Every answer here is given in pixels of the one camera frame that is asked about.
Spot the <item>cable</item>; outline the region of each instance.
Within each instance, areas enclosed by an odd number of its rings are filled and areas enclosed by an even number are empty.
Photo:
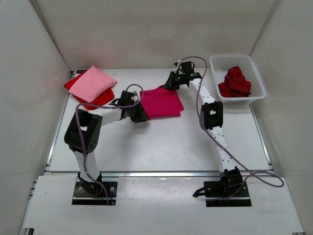
[[[75,117],[76,117],[76,122],[77,122],[77,127],[78,127],[78,133],[79,133],[79,137],[80,137],[80,141],[82,143],[82,152],[83,152],[83,156],[84,156],[84,171],[86,173],[86,175],[88,176],[88,178],[90,178],[93,182],[95,182],[96,184],[100,185],[101,188],[103,189],[105,195],[106,195],[106,198],[107,198],[107,205],[109,204],[109,197],[108,197],[108,192],[106,190],[106,188],[104,187],[104,185],[98,181],[96,181],[94,178],[92,178],[92,176],[88,173],[87,171],[87,168],[86,168],[86,157],[87,157],[87,152],[86,152],[86,147],[85,147],[85,141],[84,141],[84,137],[83,137],[83,132],[81,130],[81,127],[80,127],[80,121],[79,121],[79,116],[78,116],[78,108],[82,105],[89,105],[91,107],[96,107],[96,108],[101,108],[101,109],[125,109],[125,108],[132,108],[134,106],[136,106],[137,104],[139,104],[141,102],[141,100],[143,99],[143,96],[144,96],[144,90],[143,88],[138,85],[138,84],[131,84],[127,87],[127,89],[130,87],[130,86],[137,86],[141,89],[142,91],[142,96],[140,97],[140,99],[133,105],[128,105],[128,106],[112,106],[112,107],[108,107],[108,106],[99,106],[99,105],[95,105],[95,104],[89,104],[89,103],[80,103],[76,106],[75,108]]]
[[[100,195],[100,193],[102,193],[102,200],[103,200],[103,189],[101,189],[100,192],[97,195],[91,195],[90,193],[89,193],[89,195],[92,196],[92,197],[97,197],[97,196]]]
[[[204,76],[206,74],[206,71],[207,71],[207,62],[205,59],[203,59],[202,57],[200,56],[188,56],[188,57],[185,57],[179,61],[182,61],[182,60],[185,60],[185,59],[189,59],[189,58],[198,58],[198,59],[201,59],[204,61],[205,63],[205,70],[204,70],[204,73],[202,75],[202,78],[200,80],[200,84],[199,84],[199,88],[198,88],[198,92],[197,92],[197,95],[196,95],[196,109],[197,109],[197,115],[198,115],[198,119],[199,119],[199,123],[200,123],[200,126],[201,128],[206,132],[206,134],[211,138],[211,140],[213,140],[223,151],[225,151],[238,165],[240,165],[243,169],[245,169],[247,172],[249,172],[250,174],[248,176],[245,177],[245,179],[243,180],[243,183],[241,185],[241,187],[244,185],[244,183],[247,181],[247,179],[251,176],[254,176],[255,178],[257,178],[258,180],[260,180],[261,182],[267,184],[267,185],[270,185],[272,187],[276,187],[276,188],[281,188],[285,185],[285,182],[282,180],[282,178],[280,178],[279,176],[273,174],[273,173],[270,173],[270,172],[266,172],[266,171],[259,171],[259,172],[252,172],[251,170],[249,170],[247,167],[245,167],[239,160],[237,160],[224,146],[222,146],[217,140],[214,139],[214,137],[208,132],[208,130],[205,129],[204,127],[204,124],[203,122],[201,121],[201,117],[200,117],[200,112],[199,112],[199,105],[198,105],[198,100],[199,100],[199,94],[200,94],[200,90],[201,90],[201,86],[202,86],[202,81],[204,79]],[[277,179],[279,179],[281,181],[281,185],[274,185],[274,184],[271,184],[265,180],[263,180],[262,178],[260,178],[259,176],[257,176],[257,174],[268,174],[268,175],[271,175]],[[231,196],[228,196],[228,197],[224,197],[224,198],[216,198],[216,199],[208,199],[208,201],[219,201],[219,200],[227,200],[229,198],[231,198],[232,196],[234,196],[236,193],[239,192],[239,190],[241,189],[241,187],[235,192],[233,193]]]
[[[110,192],[110,198],[111,198],[111,204],[114,206],[114,200],[113,200],[113,196],[111,192]]]

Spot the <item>basket rim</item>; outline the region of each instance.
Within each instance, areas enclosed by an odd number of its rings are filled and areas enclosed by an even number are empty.
[[[257,79],[257,82],[258,84],[260,85],[260,89],[261,89],[261,92],[262,92],[262,95],[261,96],[251,96],[251,97],[224,97],[221,95],[220,93],[220,89],[219,89],[219,84],[217,83],[217,79],[215,77],[215,70],[214,70],[214,66],[213,66],[213,61],[212,59],[214,58],[223,58],[223,57],[232,57],[232,58],[235,58],[235,57],[241,57],[241,58],[247,58],[251,64],[251,67],[252,67],[252,70],[256,76],[256,79]],[[262,79],[260,77],[260,74],[258,72],[258,70],[256,69],[254,63],[253,63],[253,60],[250,56],[248,55],[242,55],[242,54],[223,54],[223,55],[212,55],[209,59],[210,61],[210,65],[211,65],[211,69],[212,69],[212,74],[213,74],[213,78],[214,78],[214,83],[215,83],[215,87],[216,87],[216,91],[217,91],[217,95],[218,97],[221,99],[221,100],[229,100],[229,101],[249,101],[249,100],[257,100],[257,99],[263,99],[265,98],[266,96],[266,90],[265,90],[265,87],[264,87],[264,84],[262,82]]]

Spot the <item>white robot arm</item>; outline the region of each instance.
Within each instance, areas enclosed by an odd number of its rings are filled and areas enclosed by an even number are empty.
[[[201,84],[201,76],[198,72],[194,72],[193,62],[184,62],[179,65],[176,64],[176,66],[176,70],[170,73],[170,76],[163,88],[177,90],[180,85],[187,85],[189,89],[197,95],[199,86],[201,86],[198,99],[199,105],[201,106],[201,127],[202,129],[208,130],[209,133],[213,135],[222,146],[226,147],[222,129],[223,104],[220,101],[216,101],[208,92],[206,87]],[[96,179],[98,182],[102,182],[101,173],[96,165],[94,155],[94,149],[98,143],[101,126],[110,122],[122,120],[126,117],[130,117],[133,122],[149,120],[149,117],[144,112],[141,103],[129,109],[123,108],[123,106],[134,104],[135,96],[135,93],[123,91],[121,98],[118,99],[118,103],[116,104],[120,107],[120,109],[116,109],[115,106],[115,109],[97,109],[88,112],[78,110],[81,127],[87,127],[87,130],[83,131],[87,151],[85,166],[75,115],[69,125],[65,135],[65,142],[69,145],[70,149],[76,156],[80,168],[78,177],[84,186],[84,189],[91,195],[97,195],[99,191],[101,191],[101,187],[99,187],[99,185],[93,180]],[[219,187],[223,187],[224,191],[227,191],[229,188],[239,187],[243,182],[240,171],[236,167],[232,158],[229,157],[220,147],[218,147],[218,149],[219,171],[221,176],[221,184]]]

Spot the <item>white wall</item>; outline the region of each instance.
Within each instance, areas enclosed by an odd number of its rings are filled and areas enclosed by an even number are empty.
[[[169,68],[188,55],[249,54],[273,2],[35,1],[71,70]]]
[[[312,11],[313,1],[282,1],[252,53],[268,91],[253,107],[308,234],[313,234]]]
[[[16,235],[43,173],[70,73],[28,0],[0,4],[0,234]]]

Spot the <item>folded cloth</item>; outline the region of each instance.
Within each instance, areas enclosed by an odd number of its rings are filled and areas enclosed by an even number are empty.
[[[184,109],[176,91],[163,89],[162,86],[144,91],[141,104],[150,119],[179,117]]]
[[[116,80],[92,66],[72,85],[68,92],[92,103],[102,92],[115,83]]]
[[[75,77],[74,79],[70,80],[69,82],[67,82],[64,87],[69,90],[74,83],[86,72],[87,70],[84,70],[80,75],[78,75],[77,77]],[[88,103],[87,101],[74,96],[80,103]],[[104,92],[102,92],[93,102],[91,102],[91,104],[95,104],[95,105],[105,105],[106,103],[108,103],[110,100],[114,99],[114,93],[112,91],[111,88],[107,88]],[[94,110],[96,109],[96,107],[91,107],[89,105],[84,105],[84,107],[88,110]]]
[[[228,70],[225,81],[219,84],[220,93],[224,97],[248,97],[251,92],[251,83],[246,81],[238,66]]]

